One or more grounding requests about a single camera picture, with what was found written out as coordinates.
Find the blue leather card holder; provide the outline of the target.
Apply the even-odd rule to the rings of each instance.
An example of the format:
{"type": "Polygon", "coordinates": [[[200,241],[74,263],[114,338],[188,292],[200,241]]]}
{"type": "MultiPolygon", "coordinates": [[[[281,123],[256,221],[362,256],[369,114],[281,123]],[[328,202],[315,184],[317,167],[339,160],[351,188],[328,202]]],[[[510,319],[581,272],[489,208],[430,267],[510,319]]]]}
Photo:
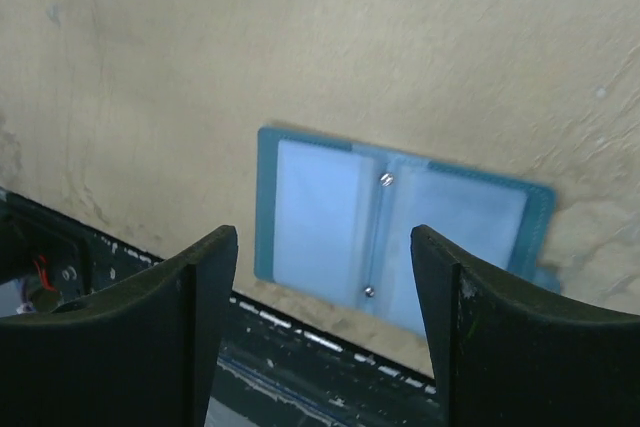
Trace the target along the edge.
{"type": "Polygon", "coordinates": [[[537,263],[552,188],[374,145],[273,126],[257,138],[255,275],[425,331],[410,234],[427,225],[467,252],[559,292],[537,263]]]}

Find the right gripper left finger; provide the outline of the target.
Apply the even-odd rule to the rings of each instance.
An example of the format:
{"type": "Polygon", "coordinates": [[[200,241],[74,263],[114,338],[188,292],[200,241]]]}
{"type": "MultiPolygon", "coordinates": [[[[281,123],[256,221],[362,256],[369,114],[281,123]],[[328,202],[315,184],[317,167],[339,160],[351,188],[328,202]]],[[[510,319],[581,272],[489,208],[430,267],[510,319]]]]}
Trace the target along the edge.
{"type": "Polygon", "coordinates": [[[5,426],[201,426],[238,256],[221,226],[48,313],[1,321],[5,426]]]}

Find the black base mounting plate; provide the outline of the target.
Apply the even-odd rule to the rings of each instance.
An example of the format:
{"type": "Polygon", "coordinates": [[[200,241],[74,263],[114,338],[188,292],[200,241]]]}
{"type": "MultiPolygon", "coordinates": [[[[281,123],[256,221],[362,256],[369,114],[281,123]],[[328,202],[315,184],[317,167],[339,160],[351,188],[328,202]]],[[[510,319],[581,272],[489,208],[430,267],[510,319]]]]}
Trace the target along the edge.
{"type": "MultiPolygon", "coordinates": [[[[25,244],[5,313],[50,311],[160,258],[18,194],[1,193],[1,234],[25,244]]],[[[434,381],[234,292],[209,426],[439,426],[434,381]]]]}

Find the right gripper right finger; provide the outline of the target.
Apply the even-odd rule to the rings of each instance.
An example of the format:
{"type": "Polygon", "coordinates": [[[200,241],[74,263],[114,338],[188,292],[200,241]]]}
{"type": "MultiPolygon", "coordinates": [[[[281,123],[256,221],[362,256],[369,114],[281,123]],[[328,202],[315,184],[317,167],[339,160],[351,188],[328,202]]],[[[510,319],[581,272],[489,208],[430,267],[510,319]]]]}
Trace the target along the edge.
{"type": "Polygon", "coordinates": [[[469,254],[428,226],[411,258],[448,426],[635,426],[639,319],[469,254]]]}

